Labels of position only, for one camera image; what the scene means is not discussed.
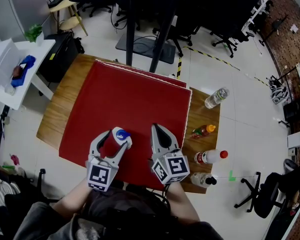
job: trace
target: red cap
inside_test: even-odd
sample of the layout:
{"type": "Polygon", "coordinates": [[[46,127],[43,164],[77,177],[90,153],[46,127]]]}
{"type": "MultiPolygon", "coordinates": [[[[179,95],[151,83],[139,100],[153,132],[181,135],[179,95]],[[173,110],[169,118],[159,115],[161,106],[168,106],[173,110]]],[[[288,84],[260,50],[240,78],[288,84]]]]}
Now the red cap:
{"type": "Polygon", "coordinates": [[[221,151],[220,152],[220,157],[223,158],[223,159],[227,158],[228,157],[228,151],[225,151],[225,150],[221,151]]]}

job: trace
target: green object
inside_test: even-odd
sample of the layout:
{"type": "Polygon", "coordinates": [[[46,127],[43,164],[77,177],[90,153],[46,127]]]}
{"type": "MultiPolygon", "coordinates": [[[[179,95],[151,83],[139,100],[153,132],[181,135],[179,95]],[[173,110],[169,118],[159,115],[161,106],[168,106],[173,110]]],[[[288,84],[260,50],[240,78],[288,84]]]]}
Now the green object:
{"type": "Polygon", "coordinates": [[[5,168],[5,169],[15,169],[16,167],[14,165],[2,165],[2,168],[5,168]]]}
{"type": "Polygon", "coordinates": [[[236,181],[236,177],[232,177],[232,170],[230,171],[230,173],[229,173],[229,181],[230,182],[235,182],[236,181]]]}
{"type": "Polygon", "coordinates": [[[30,43],[34,43],[37,40],[37,37],[42,33],[42,26],[39,24],[34,24],[29,28],[29,31],[24,33],[26,39],[30,41],[30,43]]]}

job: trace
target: blue cap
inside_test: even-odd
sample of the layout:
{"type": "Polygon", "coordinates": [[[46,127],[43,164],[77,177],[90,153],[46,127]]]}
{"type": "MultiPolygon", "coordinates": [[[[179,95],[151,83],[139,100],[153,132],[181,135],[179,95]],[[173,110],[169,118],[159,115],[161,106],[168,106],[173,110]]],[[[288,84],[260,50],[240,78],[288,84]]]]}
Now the blue cap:
{"type": "Polygon", "coordinates": [[[131,134],[128,133],[128,132],[126,132],[126,131],[123,130],[123,129],[120,129],[120,130],[118,130],[118,131],[116,132],[115,136],[116,136],[119,140],[123,141],[123,140],[125,140],[126,138],[128,138],[129,136],[131,136],[131,134]]]}

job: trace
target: floor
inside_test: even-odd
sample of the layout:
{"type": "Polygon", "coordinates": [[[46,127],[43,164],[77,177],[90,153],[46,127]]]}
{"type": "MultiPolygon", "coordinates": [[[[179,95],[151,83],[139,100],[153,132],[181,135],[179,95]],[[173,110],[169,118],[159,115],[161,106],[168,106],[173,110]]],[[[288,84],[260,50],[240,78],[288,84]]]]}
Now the floor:
{"type": "MultiPolygon", "coordinates": [[[[105,59],[126,61],[124,51],[115,46],[126,32],[115,30],[111,25],[111,14],[106,10],[96,11],[92,18],[89,11],[82,13],[82,20],[89,36],[80,27],[74,29],[75,36],[81,37],[85,53],[105,59]]],[[[152,34],[155,23],[141,22],[141,31],[136,35],[152,34]]],[[[261,240],[273,214],[266,219],[253,211],[246,213],[247,207],[234,208],[249,193],[241,184],[241,178],[255,182],[256,171],[261,172],[261,182],[271,172],[282,173],[283,161],[288,157],[287,129],[278,124],[284,118],[281,106],[270,99],[270,89],[254,77],[266,82],[266,77],[278,76],[275,65],[266,47],[254,40],[240,43],[234,58],[222,44],[213,47],[218,40],[207,29],[201,28],[192,36],[193,49],[231,63],[237,69],[216,59],[184,48],[180,80],[189,87],[211,94],[221,87],[230,90],[230,96],[221,104],[217,148],[228,151],[228,158],[213,165],[212,174],[217,184],[211,186],[205,195],[189,193],[200,219],[209,222],[226,240],[261,240]],[[230,173],[236,177],[229,180],[230,173]]],[[[159,62],[156,73],[177,74],[179,58],[173,64],[159,62]]],[[[151,59],[134,54],[132,65],[149,70],[151,59]]],[[[10,124],[6,126],[5,140],[0,149],[0,164],[11,164],[10,154],[17,155],[29,177],[46,169],[43,191],[49,196],[62,197],[86,175],[86,169],[58,157],[58,151],[36,138],[43,113],[48,104],[43,96],[38,96],[31,86],[23,107],[9,112],[10,124]]]]}

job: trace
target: green plant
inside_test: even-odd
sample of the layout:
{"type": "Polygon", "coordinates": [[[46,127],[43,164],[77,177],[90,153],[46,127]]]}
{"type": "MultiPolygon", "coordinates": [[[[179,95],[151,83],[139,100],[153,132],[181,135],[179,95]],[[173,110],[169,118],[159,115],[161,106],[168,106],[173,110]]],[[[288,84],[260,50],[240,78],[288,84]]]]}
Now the green plant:
{"type": "Polygon", "coordinates": [[[31,43],[34,43],[37,40],[37,37],[42,33],[42,26],[34,24],[29,28],[29,31],[24,33],[26,39],[31,43]]]}

